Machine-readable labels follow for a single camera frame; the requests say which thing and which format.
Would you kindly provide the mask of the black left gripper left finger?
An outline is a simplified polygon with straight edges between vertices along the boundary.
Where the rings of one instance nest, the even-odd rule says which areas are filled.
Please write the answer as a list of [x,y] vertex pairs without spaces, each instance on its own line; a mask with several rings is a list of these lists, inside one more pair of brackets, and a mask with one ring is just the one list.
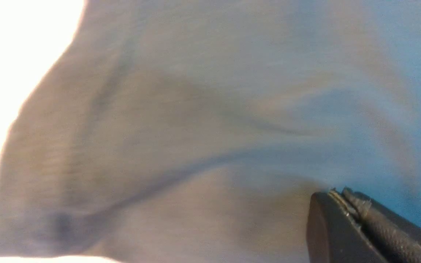
[[306,227],[311,263],[387,263],[334,194],[313,193]]

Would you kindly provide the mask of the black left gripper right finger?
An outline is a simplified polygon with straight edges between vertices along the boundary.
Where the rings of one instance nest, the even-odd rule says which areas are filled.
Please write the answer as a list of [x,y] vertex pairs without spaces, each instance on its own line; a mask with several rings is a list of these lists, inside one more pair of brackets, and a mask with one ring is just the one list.
[[391,263],[421,263],[421,228],[363,193],[329,191],[367,241]]

